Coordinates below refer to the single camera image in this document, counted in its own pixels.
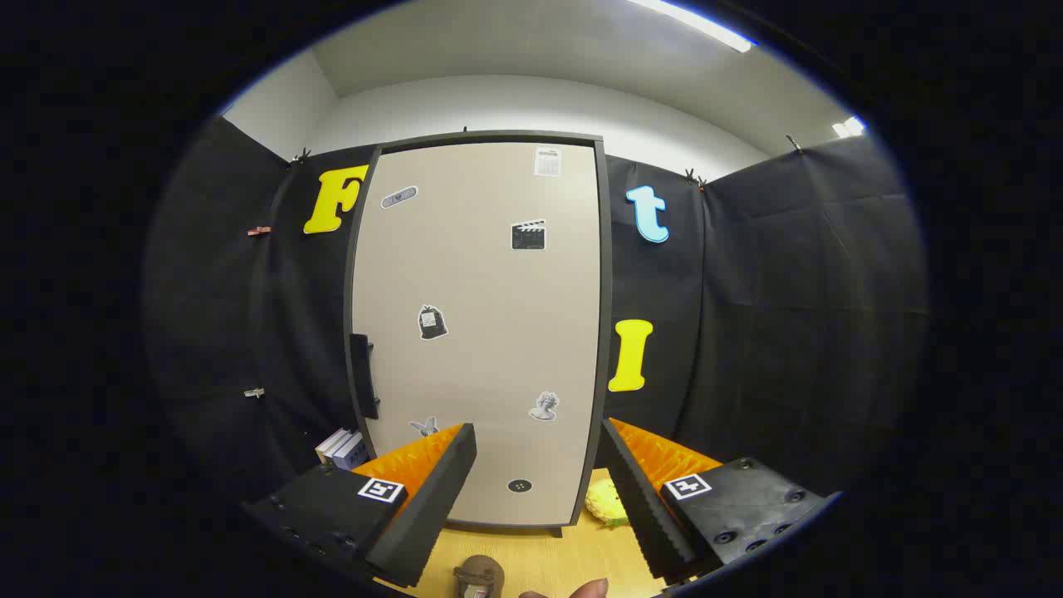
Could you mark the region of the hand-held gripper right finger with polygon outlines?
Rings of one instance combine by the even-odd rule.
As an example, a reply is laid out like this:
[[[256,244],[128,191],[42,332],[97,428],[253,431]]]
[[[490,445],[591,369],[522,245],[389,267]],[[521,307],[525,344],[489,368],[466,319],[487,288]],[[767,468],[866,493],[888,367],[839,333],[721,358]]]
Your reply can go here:
[[[821,496],[759,459],[721,463],[618,418],[603,420],[600,438],[649,574],[665,582],[744,563],[839,496]]]

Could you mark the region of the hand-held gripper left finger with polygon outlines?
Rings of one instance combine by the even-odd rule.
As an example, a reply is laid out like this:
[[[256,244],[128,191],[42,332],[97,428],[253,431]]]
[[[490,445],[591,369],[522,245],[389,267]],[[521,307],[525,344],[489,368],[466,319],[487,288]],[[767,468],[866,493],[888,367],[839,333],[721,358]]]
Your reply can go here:
[[[355,468],[322,464],[243,511],[280,542],[358,586],[420,582],[476,458],[452,425]]]

